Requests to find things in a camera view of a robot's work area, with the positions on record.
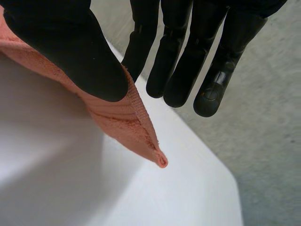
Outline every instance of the concrete floor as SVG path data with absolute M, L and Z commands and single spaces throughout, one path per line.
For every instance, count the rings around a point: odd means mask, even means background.
M 192 103 L 218 39 L 187 104 L 175 109 L 236 177 L 246 226 L 297 225 L 300 5 L 299 0 L 288 1 L 248 45 L 216 115 L 201 118 L 193 112 Z M 105 36 L 124 53 L 134 28 L 129 0 L 94 0 L 91 9 Z M 157 38 L 143 71 L 145 78 L 162 33 L 160 14 Z

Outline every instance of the black robotic finger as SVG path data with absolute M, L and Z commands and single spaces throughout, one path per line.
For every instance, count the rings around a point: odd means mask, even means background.
M 159 0 L 130 0 L 135 29 L 130 35 L 122 64 L 134 81 L 144 68 L 157 34 Z
M 216 113 L 245 47 L 266 22 L 256 14 L 229 10 L 219 47 L 194 101 L 197 114 L 210 117 Z
M 151 97 L 163 96 L 184 42 L 191 6 L 192 0 L 161 0 L 165 28 L 146 85 Z
M 187 46 L 164 91 L 169 106 L 185 104 L 227 10 L 210 1 L 194 0 Z
M 10 29 L 62 69 L 83 91 L 121 100 L 128 90 L 121 64 L 111 52 L 90 0 L 0 0 Z

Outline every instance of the white table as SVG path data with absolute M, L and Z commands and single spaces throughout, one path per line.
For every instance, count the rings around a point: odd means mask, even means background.
M 1 226 L 243 225 L 229 170 L 136 84 L 165 169 L 104 135 L 59 84 L 0 55 Z

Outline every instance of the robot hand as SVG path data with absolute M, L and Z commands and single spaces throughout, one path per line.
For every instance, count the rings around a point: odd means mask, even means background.
M 156 36 L 159 0 L 130 2 L 135 30 L 123 65 L 136 80 Z M 285 0 L 161 0 L 165 28 L 147 81 L 148 94 L 153 98 L 164 97 L 171 107 L 185 104 L 225 18 L 219 47 L 194 101 L 197 114 L 203 117 L 215 114 L 246 45 L 264 26 L 267 17 L 284 3 Z M 191 8 L 188 43 L 176 66 Z

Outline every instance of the towel fold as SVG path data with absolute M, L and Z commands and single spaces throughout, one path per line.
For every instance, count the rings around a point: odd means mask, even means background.
M 24 67 L 61 83 L 84 101 L 92 118 L 107 135 L 158 166 L 167 166 L 167 159 L 159 148 L 149 115 L 124 67 L 129 86 L 127 95 L 116 103 L 96 98 L 78 88 L 61 69 L 15 36 L 5 23 L 1 7 L 0 14 L 1 52 Z

